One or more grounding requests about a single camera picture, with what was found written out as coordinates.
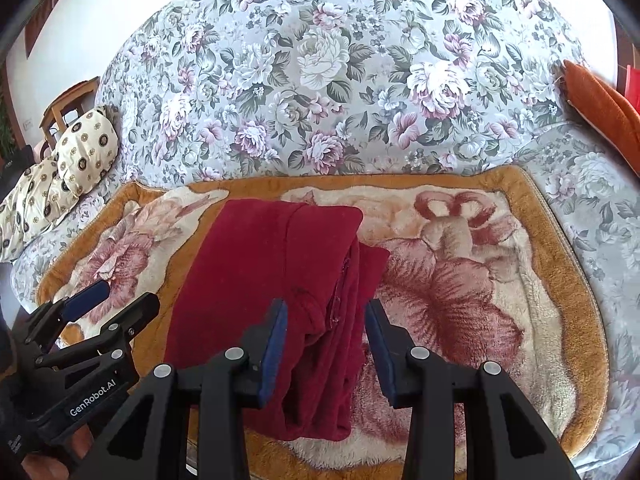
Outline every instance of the floral bedsheet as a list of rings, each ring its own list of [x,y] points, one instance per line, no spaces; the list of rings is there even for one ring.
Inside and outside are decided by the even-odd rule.
[[[33,309],[49,263],[128,180],[475,174],[514,162],[564,225],[602,310],[609,408],[576,463],[611,462],[640,434],[640,187],[570,122],[563,59],[583,62],[580,44],[545,0],[176,0],[102,78],[97,102],[120,135],[114,168],[27,248],[12,287]]]

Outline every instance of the brown curtain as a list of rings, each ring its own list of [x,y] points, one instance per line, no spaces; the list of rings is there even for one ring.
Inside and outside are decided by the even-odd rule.
[[[29,57],[40,31],[44,27],[44,23],[57,2],[58,0],[44,0],[33,13],[26,27],[24,27],[24,46],[27,50],[27,57]]]

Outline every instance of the human hand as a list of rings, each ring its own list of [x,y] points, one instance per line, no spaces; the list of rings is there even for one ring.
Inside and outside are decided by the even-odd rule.
[[[84,458],[93,443],[94,437],[87,426],[77,430],[70,438],[71,449],[80,458]],[[69,478],[66,466],[50,456],[29,454],[22,460],[22,467],[31,480],[66,480]]]

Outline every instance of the metal bolt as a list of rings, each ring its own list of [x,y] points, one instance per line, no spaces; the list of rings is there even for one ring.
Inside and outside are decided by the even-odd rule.
[[[171,367],[169,365],[162,364],[154,368],[154,375],[159,379],[162,379],[163,377],[167,377],[167,375],[169,375],[170,373],[171,373]]]
[[[431,355],[431,352],[424,346],[414,346],[411,348],[411,356],[416,359],[426,359],[429,355]]]
[[[230,361],[236,361],[237,359],[242,358],[243,355],[244,355],[244,350],[242,350],[237,346],[233,346],[227,349],[227,351],[225,352],[225,357]]]
[[[484,371],[489,375],[497,375],[502,371],[500,365],[494,361],[485,362],[484,365],[482,365],[482,368],[484,368]]]

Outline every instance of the red object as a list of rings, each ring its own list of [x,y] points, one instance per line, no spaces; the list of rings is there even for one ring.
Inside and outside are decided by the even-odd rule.
[[[364,305],[388,252],[359,243],[359,209],[229,200],[174,304],[165,360],[199,365],[260,323],[273,298],[289,307],[270,402],[244,423],[279,440],[342,440],[364,364]]]
[[[640,70],[631,65],[626,67],[625,98],[640,113]]]

